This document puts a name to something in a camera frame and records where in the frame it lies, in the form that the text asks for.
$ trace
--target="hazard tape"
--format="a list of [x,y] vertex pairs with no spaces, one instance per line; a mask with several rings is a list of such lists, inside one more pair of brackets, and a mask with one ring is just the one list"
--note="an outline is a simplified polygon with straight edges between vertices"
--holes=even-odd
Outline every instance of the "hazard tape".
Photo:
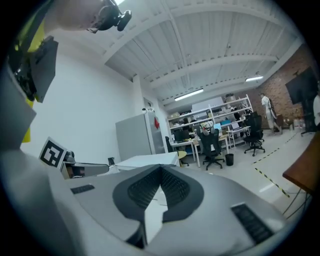
[[281,190],[282,193],[284,193],[284,195],[288,198],[290,198],[290,195],[288,195],[281,187],[279,187],[278,184],[274,183],[274,181],[272,179],[270,179],[267,175],[265,175],[262,171],[258,170],[257,168],[254,168],[256,169],[260,174],[262,174],[264,177],[266,177],[269,181],[271,181],[274,185],[276,185],[278,187],[279,190]]
[[[298,133],[296,133],[295,135],[293,135],[293,136],[292,136],[290,139],[288,139],[284,144],[286,144],[286,143],[288,143],[289,141],[291,141],[291,140],[294,138],[294,136],[296,136],[297,134],[298,134]],[[280,149],[280,148],[278,147],[275,151],[271,152],[270,154],[267,154],[265,157],[259,159],[258,161],[253,162],[252,164],[254,165],[254,164],[262,161],[263,159],[266,159],[268,156],[271,156],[274,152],[278,151],[279,149]]]
[[296,133],[295,135],[293,135],[290,139],[288,139],[284,144],[287,144],[289,141],[291,141],[293,138],[294,138],[294,136],[296,136],[298,133]]
[[263,159],[266,159],[268,156],[271,156],[274,152],[278,151],[280,148],[278,147],[275,151],[271,152],[270,154],[267,154],[265,157],[259,159],[258,161],[253,162],[252,164],[256,164],[260,161],[262,161]]

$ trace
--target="black office chair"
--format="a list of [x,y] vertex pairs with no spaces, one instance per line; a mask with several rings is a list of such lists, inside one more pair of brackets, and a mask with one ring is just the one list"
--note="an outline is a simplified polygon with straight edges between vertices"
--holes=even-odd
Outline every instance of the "black office chair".
[[[220,166],[220,169],[222,169],[221,163],[218,161],[223,161],[225,162],[224,159],[216,159],[218,155],[220,155],[222,148],[221,145],[219,144],[219,130],[215,129],[213,133],[210,133],[209,135],[204,135],[203,133],[200,133],[200,139],[203,145],[203,153],[207,157],[207,160],[203,161],[203,164],[209,163],[205,170],[208,171],[208,167],[212,164],[215,163],[218,166]],[[214,147],[214,152],[211,152],[211,145]]]
[[262,125],[261,115],[250,117],[247,124],[251,126],[250,136],[245,137],[243,140],[245,142],[250,143],[250,148],[245,150],[244,153],[246,154],[247,151],[253,150],[253,155],[252,155],[253,157],[255,156],[256,150],[263,150],[263,153],[265,153],[266,150],[262,147],[262,142],[261,142],[264,136],[264,133],[261,129],[261,125]]
[[[172,148],[172,146],[171,146],[171,144],[170,144],[169,137],[165,136],[165,142],[166,142],[166,147],[168,148],[168,152],[169,152],[169,153],[173,152],[174,150],[173,150],[173,148]],[[181,163],[182,165],[189,166],[189,164],[188,164],[187,162],[183,162],[181,159],[179,159],[179,160],[180,160],[180,163]]]

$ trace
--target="floor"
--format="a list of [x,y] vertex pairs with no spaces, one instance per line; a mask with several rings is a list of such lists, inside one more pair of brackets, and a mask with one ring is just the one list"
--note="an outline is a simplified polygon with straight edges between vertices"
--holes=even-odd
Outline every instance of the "floor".
[[[202,165],[202,161],[205,158],[204,155],[199,156],[201,167],[198,167],[197,163],[194,162],[192,155],[188,155],[183,161],[189,163],[189,166],[186,166],[186,168],[223,176],[239,183],[260,198],[273,204],[283,213],[294,200],[299,191],[299,187],[283,178],[282,174],[304,152],[313,136],[314,133],[306,133],[301,137],[300,132],[297,133],[296,131],[289,130],[284,130],[283,134],[271,135],[270,131],[267,130],[264,132],[263,138],[265,142],[262,145],[265,153],[263,153],[262,150],[258,150],[255,157],[253,157],[253,153],[250,151],[244,154],[245,149],[249,147],[248,144],[237,145],[236,148],[230,150],[230,153],[234,155],[233,166],[227,166],[226,163],[222,163],[223,169],[212,164],[209,166],[208,171],[206,171],[206,165]],[[284,195],[277,186],[265,178],[264,175],[260,174],[255,168],[266,174],[274,183],[278,184],[289,197]],[[159,190],[156,195],[157,197],[151,202],[145,213],[148,241],[150,241],[161,228],[162,214],[167,210],[166,198],[163,192]],[[304,210],[303,206],[296,213],[294,212],[304,204],[305,200],[306,193],[301,190],[290,208],[284,213],[284,216],[286,218],[290,217],[288,219],[289,221],[300,217]]]

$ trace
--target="refrigerator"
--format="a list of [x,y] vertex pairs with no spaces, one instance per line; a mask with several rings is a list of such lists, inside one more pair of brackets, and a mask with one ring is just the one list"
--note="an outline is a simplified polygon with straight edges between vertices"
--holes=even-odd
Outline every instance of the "refrigerator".
[[115,124],[120,160],[165,153],[156,113],[143,113]]

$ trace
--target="ceiling light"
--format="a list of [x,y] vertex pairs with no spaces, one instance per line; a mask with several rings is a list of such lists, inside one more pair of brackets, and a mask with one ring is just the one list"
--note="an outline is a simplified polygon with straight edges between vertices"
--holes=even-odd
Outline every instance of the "ceiling light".
[[177,102],[177,101],[183,100],[183,99],[185,99],[185,98],[188,98],[188,97],[190,97],[190,96],[193,96],[193,95],[202,93],[203,91],[204,91],[204,89],[196,90],[196,91],[194,91],[194,92],[188,93],[188,94],[183,95],[183,96],[181,96],[181,97],[175,98],[174,100]]
[[264,77],[263,76],[251,77],[251,78],[247,78],[245,81],[250,82],[250,81],[260,80],[262,78]]

